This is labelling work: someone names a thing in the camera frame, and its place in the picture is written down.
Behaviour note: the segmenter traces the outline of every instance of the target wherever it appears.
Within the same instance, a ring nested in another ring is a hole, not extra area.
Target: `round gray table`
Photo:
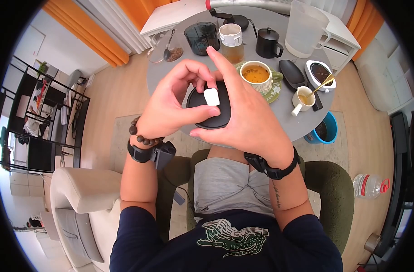
[[[274,13],[270,10],[256,8],[256,7],[234,6],[234,7],[216,8],[216,10],[218,12],[240,14],[240,15],[246,16],[249,19],[252,19],[257,28],[257,31],[260,28],[270,27],[279,33],[280,35],[279,42],[284,47],[283,55],[279,58],[265,59],[265,58],[260,57],[255,52],[255,45],[256,45],[257,40],[255,38],[252,25],[249,24],[248,28],[242,34],[243,42],[246,43],[246,45],[244,46],[246,61],[261,61],[261,62],[266,63],[270,67],[274,68],[275,70],[279,70],[278,62],[280,60],[297,59],[295,64],[297,65],[297,67],[301,69],[303,73],[305,73],[304,65],[308,60],[322,61],[326,63],[329,67],[331,67],[331,63],[329,62],[328,57],[326,56],[323,49],[314,50],[311,57],[307,59],[301,59],[301,58],[295,57],[294,55],[288,52],[288,50],[286,49],[286,46],[284,45],[284,41],[286,37],[289,18],[284,15]],[[198,55],[195,55],[191,51],[190,46],[183,34],[184,30],[188,26],[195,24],[197,21],[203,21],[203,19],[207,20],[209,18],[211,18],[210,13],[206,10],[202,13],[193,15],[192,17],[185,19],[184,21],[182,21],[181,23],[175,26],[176,31],[175,31],[173,39],[178,38],[178,40],[180,41],[183,47],[184,54],[182,55],[181,58],[179,58],[178,60],[174,62],[162,61],[160,63],[149,64],[148,73],[146,76],[146,82],[148,84],[148,90],[149,90],[150,95],[153,94],[159,81],[163,77],[165,77],[165,75],[169,73],[169,71],[171,71],[171,69],[178,62],[182,61],[183,59],[196,60],[196,61],[206,64],[211,71],[217,70],[214,63],[211,61],[211,59],[208,56],[198,56]],[[186,107],[187,96],[189,95],[192,89],[193,87],[192,85],[190,85],[189,88],[187,89],[188,92],[182,104],[183,107]],[[317,112],[313,111],[313,109],[311,108],[307,110],[306,112],[300,112],[296,117],[293,117],[291,115],[291,111],[294,109],[294,106],[292,104],[292,96],[294,92],[295,90],[291,89],[291,87],[286,83],[286,80],[284,79],[282,81],[282,88],[281,88],[279,97],[274,102],[269,104],[273,112],[275,113],[275,116],[278,118],[278,121],[280,122],[281,126],[283,127],[284,131],[287,133],[291,141],[295,141],[299,138],[302,138],[303,136],[308,134],[310,131],[312,131],[315,127],[317,127],[317,125],[320,124],[320,122],[322,122],[323,118],[328,113],[328,110],[332,104],[332,100],[334,99],[334,90],[330,91],[329,93],[318,92],[320,100],[322,101],[322,104],[323,104],[323,108],[321,110],[318,110]],[[194,124],[191,124],[191,125],[182,127],[181,131],[188,135],[193,128],[196,128],[196,126]]]

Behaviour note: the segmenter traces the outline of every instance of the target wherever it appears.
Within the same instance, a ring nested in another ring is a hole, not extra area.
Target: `black tray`
[[[216,129],[224,128],[231,118],[231,106],[230,98],[228,97],[228,91],[226,90],[225,82],[216,81],[217,84],[217,94],[219,95],[220,105],[217,106],[220,109],[220,115],[213,116],[205,120],[204,122],[197,123],[200,128],[205,129]],[[207,83],[204,86],[204,90],[208,89]],[[187,98],[186,106],[197,107],[201,105],[207,105],[207,102],[204,98],[204,94],[200,94],[196,91],[196,88],[190,92],[189,97]]]
[[[280,61],[280,71],[293,89],[308,86],[308,81],[302,71],[290,60]]]

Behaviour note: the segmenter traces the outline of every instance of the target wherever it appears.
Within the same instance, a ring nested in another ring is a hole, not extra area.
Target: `potted plant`
[[[43,73],[43,74],[45,74],[48,71],[48,66],[47,66],[46,61],[41,63],[41,65],[38,68],[38,71]]]

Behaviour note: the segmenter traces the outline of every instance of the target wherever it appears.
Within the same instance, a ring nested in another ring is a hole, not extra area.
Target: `navy t-shirt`
[[[121,212],[111,272],[126,271],[343,271],[341,255],[315,215],[291,221],[230,210],[199,221],[169,242],[140,207]]]

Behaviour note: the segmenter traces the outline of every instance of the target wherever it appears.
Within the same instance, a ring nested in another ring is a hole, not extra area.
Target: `tea cup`
[[[250,65],[258,65],[258,66],[261,66],[262,68],[266,69],[266,71],[269,71],[269,78],[266,79],[264,82],[261,82],[261,83],[253,83],[253,82],[250,82],[249,80],[245,79],[242,72],[244,71],[245,67],[250,66]],[[274,84],[274,80],[282,80],[283,79],[283,74],[282,73],[272,72],[270,70],[269,66],[267,66],[265,63],[260,62],[260,61],[248,61],[248,62],[244,63],[242,65],[242,68],[240,69],[240,76],[242,77],[242,79],[244,81],[249,83],[254,89],[256,89],[259,93],[261,93],[261,95],[266,95],[266,94],[269,93],[270,89],[272,89],[272,85]]]

